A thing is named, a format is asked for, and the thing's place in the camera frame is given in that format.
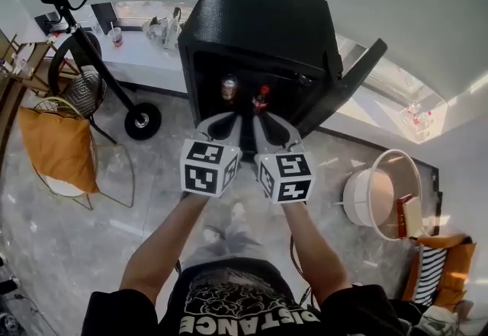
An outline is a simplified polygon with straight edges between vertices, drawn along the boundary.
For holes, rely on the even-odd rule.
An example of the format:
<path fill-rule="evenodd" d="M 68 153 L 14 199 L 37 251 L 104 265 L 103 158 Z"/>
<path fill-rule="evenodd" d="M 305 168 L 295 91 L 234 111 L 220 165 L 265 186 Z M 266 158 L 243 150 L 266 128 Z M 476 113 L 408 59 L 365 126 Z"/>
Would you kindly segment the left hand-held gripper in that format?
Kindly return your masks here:
<path fill-rule="evenodd" d="M 225 112 L 199 123 L 206 135 L 227 135 L 223 140 L 186 139 L 180 156 L 181 189 L 221 197 L 236 176 L 240 161 L 242 117 Z"/>

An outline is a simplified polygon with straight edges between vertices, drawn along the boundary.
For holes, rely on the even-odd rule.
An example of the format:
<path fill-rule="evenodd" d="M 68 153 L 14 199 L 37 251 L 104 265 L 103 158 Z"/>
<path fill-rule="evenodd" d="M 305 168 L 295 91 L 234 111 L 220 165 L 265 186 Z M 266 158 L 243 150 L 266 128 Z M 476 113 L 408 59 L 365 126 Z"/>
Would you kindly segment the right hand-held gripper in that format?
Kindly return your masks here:
<path fill-rule="evenodd" d="M 255 115 L 252 120 L 257 154 L 257 182 L 275 204 L 306 202 L 316 180 L 313 155 L 300 133 L 275 114 Z"/>

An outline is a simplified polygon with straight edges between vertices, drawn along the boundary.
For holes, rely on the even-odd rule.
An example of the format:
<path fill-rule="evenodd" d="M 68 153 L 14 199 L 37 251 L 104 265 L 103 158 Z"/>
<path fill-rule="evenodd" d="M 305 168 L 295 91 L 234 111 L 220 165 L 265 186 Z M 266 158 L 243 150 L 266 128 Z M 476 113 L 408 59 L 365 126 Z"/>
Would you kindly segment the cola bottle red cap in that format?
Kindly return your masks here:
<path fill-rule="evenodd" d="M 268 106 L 268 94 L 270 93 L 270 88 L 268 85 L 262 85 L 259 92 L 252 99 L 253 112 L 254 114 L 260 114 Z"/>

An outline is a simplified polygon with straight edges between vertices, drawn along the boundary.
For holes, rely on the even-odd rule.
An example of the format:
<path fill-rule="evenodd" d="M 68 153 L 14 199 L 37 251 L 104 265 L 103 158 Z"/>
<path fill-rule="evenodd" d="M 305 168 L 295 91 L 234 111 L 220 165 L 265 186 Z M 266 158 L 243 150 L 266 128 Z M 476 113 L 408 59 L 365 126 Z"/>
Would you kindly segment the orange drink can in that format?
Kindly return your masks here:
<path fill-rule="evenodd" d="M 238 91 L 238 79 L 234 75 L 226 75 L 221 81 L 221 97 L 226 102 L 232 102 Z"/>

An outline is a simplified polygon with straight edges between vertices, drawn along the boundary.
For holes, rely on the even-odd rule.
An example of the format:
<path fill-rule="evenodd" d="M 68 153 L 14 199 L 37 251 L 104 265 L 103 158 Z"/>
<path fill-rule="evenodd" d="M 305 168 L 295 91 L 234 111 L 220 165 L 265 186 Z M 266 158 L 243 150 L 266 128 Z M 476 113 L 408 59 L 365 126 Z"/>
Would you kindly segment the black cabinet fridge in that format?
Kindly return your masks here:
<path fill-rule="evenodd" d="M 344 70 L 325 0 L 198 0 L 178 38 L 196 123 L 232 111 L 242 117 L 240 146 L 256 154 L 252 99 L 268 85 L 266 110 L 308 136 L 358 89 L 387 51 L 383 40 Z M 232 102 L 226 75 L 238 79 Z"/>

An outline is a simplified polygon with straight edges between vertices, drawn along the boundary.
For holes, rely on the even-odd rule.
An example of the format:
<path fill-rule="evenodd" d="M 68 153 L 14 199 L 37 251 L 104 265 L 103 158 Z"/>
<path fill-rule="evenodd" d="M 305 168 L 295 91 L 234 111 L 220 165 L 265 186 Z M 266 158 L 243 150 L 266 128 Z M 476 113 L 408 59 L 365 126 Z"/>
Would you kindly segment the person's right forearm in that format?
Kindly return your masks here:
<path fill-rule="evenodd" d="M 281 205 L 294 240 L 303 277 L 319 304 L 333 293 L 351 287 L 346 269 L 320 234 L 305 203 Z"/>

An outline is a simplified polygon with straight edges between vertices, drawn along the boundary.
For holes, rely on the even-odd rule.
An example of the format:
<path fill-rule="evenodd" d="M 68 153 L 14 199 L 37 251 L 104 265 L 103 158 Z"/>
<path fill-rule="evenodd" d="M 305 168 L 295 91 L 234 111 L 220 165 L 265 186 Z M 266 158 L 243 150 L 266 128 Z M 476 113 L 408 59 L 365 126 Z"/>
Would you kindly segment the person's left forearm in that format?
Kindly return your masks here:
<path fill-rule="evenodd" d="M 180 200 L 131 256 L 120 283 L 122 290 L 136 290 L 156 302 L 208 200 L 199 194 Z"/>

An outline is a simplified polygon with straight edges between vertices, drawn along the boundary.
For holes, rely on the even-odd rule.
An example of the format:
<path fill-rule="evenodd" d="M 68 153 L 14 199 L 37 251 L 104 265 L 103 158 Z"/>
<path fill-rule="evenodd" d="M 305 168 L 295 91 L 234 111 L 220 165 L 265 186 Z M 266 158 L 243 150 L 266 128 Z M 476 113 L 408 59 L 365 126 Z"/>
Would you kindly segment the black coat rack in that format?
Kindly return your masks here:
<path fill-rule="evenodd" d="M 92 65 L 98 71 L 98 74 L 105 80 L 107 86 L 115 93 L 121 103 L 128 109 L 124 127 L 127 135 L 135 140 L 147 140 L 152 138 L 161 126 L 162 116 L 158 107 L 152 103 L 134 104 L 130 98 L 123 92 L 122 87 L 116 78 L 111 74 L 108 67 L 104 64 L 101 54 L 95 48 L 93 39 L 89 34 L 84 32 L 80 23 L 72 15 L 77 8 L 72 6 L 69 0 L 54 0 L 53 6 L 56 8 L 59 16 L 67 23 L 66 32 L 74 37 L 83 49 L 85 54 L 91 60 Z"/>

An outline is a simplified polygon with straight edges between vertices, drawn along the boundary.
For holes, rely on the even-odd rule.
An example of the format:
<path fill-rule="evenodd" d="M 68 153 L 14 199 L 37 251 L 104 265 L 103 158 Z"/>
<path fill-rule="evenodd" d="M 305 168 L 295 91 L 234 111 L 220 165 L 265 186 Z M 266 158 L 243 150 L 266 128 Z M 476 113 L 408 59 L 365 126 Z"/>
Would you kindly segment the person's right white shoe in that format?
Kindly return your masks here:
<path fill-rule="evenodd" d="M 231 224 L 233 226 L 241 226 L 246 223 L 246 212 L 243 204 L 237 202 L 233 205 L 231 212 Z"/>

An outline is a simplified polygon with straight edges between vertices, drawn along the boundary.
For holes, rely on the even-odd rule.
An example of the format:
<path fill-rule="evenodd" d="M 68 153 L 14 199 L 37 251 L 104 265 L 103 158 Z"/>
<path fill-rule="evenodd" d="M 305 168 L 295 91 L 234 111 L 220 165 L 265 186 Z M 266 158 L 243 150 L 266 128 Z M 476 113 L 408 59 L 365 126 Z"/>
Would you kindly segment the white window ledge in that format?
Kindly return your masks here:
<path fill-rule="evenodd" d="M 102 9 L 102 5 L 85 5 L 73 15 L 95 33 L 104 60 L 119 81 L 178 93 L 187 91 L 177 50 L 164 50 L 150 41 L 143 32 L 142 18 L 121 21 L 124 43 L 115 47 L 101 29 Z M 400 118 L 400 111 L 411 104 L 416 105 L 417 113 L 432 112 L 432 125 L 422 132 L 412 133 Z M 430 87 L 390 60 L 381 59 L 352 97 L 321 126 L 340 133 L 365 126 L 421 144 L 443 133 L 448 108 L 448 103 Z"/>

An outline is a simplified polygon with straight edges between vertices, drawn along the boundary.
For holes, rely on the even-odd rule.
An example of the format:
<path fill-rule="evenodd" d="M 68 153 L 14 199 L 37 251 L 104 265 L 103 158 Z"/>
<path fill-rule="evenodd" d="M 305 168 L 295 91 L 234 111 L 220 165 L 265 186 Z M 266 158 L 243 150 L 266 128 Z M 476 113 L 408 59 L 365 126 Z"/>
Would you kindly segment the white round tub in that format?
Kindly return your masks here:
<path fill-rule="evenodd" d="M 403 151 L 383 152 L 374 164 L 356 172 L 346 182 L 339 203 L 357 226 L 373 229 L 390 242 L 398 238 L 396 199 L 407 194 L 422 202 L 422 185 L 414 161 Z"/>

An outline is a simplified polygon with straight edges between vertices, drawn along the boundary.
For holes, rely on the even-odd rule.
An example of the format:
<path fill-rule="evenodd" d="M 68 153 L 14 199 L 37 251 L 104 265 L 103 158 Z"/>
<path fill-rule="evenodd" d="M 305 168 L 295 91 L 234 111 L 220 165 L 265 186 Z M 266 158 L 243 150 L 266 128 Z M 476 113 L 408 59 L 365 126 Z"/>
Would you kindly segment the white patterned bag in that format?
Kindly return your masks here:
<path fill-rule="evenodd" d="M 184 23 L 181 8 L 175 7 L 169 17 L 153 17 L 144 23 L 142 29 L 146 37 L 164 50 L 178 49 L 178 38 Z"/>

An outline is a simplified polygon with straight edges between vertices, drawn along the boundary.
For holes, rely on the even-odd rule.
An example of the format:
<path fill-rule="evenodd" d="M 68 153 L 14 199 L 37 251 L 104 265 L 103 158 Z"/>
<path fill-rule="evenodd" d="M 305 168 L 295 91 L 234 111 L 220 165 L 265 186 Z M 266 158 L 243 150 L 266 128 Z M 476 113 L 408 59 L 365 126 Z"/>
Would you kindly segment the person's grey trousers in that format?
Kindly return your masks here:
<path fill-rule="evenodd" d="M 247 222 L 241 226 L 233 226 L 230 223 L 225 228 L 217 226 L 206 226 L 205 228 L 207 227 L 217 229 L 221 235 L 220 240 L 210 244 L 205 241 L 183 261 L 182 270 L 235 258 L 268 259 L 264 246 L 255 239 Z"/>

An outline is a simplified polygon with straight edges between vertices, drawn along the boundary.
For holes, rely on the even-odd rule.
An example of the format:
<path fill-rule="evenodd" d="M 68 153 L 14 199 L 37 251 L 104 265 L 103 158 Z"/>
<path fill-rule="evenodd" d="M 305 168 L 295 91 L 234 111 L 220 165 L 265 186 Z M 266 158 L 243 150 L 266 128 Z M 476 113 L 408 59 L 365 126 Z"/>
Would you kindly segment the clear red-label bottle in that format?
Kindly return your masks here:
<path fill-rule="evenodd" d="M 425 110 L 423 112 L 418 112 L 416 114 L 416 130 L 422 132 L 432 125 L 432 112 L 430 110 Z"/>
<path fill-rule="evenodd" d="M 400 111 L 400 118 L 402 122 L 409 128 L 412 133 L 416 133 L 417 126 L 417 108 L 416 105 L 411 104 Z"/>

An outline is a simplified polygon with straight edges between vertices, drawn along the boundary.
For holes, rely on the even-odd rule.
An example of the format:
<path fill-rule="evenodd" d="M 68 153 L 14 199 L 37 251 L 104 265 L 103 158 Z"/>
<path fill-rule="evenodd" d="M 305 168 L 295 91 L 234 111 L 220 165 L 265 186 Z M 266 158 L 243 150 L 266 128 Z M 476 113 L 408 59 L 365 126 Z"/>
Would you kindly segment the plastic cup with straw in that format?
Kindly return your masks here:
<path fill-rule="evenodd" d="M 124 43 L 122 30 L 116 27 L 113 22 L 111 22 L 111 29 L 108 31 L 108 36 L 115 47 L 120 47 Z"/>

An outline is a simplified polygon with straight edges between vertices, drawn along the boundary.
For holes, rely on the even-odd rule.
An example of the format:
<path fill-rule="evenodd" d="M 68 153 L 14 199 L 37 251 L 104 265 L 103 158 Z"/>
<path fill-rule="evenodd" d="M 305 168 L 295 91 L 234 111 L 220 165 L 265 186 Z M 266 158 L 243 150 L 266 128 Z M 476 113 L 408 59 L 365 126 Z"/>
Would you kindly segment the dark wicker chair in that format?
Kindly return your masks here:
<path fill-rule="evenodd" d="M 68 84 L 64 92 L 61 92 L 58 81 L 62 62 L 68 52 L 72 54 L 79 74 Z M 103 131 L 94 119 L 94 114 L 107 93 L 107 84 L 74 37 L 65 39 L 56 49 L 48 69 L 48 84 L 55 97 L 61 97 L 70 103 L 99 134 L 112 144 L 117 144 L 117 141 Z"/>

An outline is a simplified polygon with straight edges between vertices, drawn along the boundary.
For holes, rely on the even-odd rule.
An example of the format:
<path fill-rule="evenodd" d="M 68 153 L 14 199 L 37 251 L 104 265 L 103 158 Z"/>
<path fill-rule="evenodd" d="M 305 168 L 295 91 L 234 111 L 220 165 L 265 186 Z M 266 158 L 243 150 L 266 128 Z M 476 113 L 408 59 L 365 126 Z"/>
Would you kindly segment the red book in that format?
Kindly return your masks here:
<path fill-rule="evenodd" d="M 403 206 L 413 198 L 412 194 L 407 194 L 403 197 L 396 199 L 396 214 L 397 214 L 397 231 L 398 238 L 405 239 L 407 237 L 406 220 L 403 211 Z"/>

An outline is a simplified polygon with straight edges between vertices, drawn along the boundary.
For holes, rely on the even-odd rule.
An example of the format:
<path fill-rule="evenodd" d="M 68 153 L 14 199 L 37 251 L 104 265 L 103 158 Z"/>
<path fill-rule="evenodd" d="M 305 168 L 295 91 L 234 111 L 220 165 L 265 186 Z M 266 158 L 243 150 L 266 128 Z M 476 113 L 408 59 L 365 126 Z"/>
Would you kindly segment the cream book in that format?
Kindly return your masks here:
<path fill-rule="evenodd" d="M 403 204 L 406 234 L 417 237 L 423 230 L 422 203 L 418 197 L 412 197 Z"/>

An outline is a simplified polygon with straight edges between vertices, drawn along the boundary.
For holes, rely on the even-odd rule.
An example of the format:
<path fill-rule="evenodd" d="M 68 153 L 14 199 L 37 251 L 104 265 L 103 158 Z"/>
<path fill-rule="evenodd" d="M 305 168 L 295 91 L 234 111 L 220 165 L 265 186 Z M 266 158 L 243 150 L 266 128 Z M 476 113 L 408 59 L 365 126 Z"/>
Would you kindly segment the orange cushion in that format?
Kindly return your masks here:
<path fill-rule="evenodd" d="M 21 107 L 18 123 L 30 161 L 40 174 L 89 194 L 99 192 L 86 119 Z"/>

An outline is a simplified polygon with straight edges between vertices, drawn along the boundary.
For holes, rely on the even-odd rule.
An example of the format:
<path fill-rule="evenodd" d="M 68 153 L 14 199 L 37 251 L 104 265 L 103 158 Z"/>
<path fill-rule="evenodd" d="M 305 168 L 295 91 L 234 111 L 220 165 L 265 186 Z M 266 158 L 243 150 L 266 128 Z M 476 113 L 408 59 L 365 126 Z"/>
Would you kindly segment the person's black printed t-shirt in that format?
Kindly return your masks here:
<path fill-rule="evenodd" d="M 383 288 L 352 286 L 299 306 L 271 263 L 234 258 L 190 267 L 167 310 L 136 290 L 95 292 L 81 336 L 404 336 Z"/>

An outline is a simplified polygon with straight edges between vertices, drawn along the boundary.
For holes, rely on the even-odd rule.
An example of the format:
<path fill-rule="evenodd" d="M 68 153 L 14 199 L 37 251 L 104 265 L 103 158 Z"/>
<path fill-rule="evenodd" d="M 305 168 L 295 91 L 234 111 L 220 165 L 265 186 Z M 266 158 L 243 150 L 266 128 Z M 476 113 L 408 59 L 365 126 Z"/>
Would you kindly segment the wooden shelf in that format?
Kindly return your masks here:
<path fill-rule="evenodd" d="M 50 96 L 49 70 L 59 50 L 49 40 L 19 43 L 16 38 L 9 39 L 0 30 L 0 82 L 11 78 L 37 96 Z"/>

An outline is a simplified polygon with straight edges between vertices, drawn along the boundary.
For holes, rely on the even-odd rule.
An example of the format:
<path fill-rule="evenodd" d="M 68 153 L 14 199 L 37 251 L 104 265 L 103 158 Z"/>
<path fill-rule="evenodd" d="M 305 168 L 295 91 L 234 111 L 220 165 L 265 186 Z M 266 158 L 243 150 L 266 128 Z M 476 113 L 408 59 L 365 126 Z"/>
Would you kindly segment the striped cushion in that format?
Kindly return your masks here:
<path fill-rule="evenodd" d="M 424 306 L 432 304 L 441 280 L 446 257 L 447 250 L 445 248 L 431 248 L 421 245 L 419 278 L 413 294 L 413 302 Z"/>

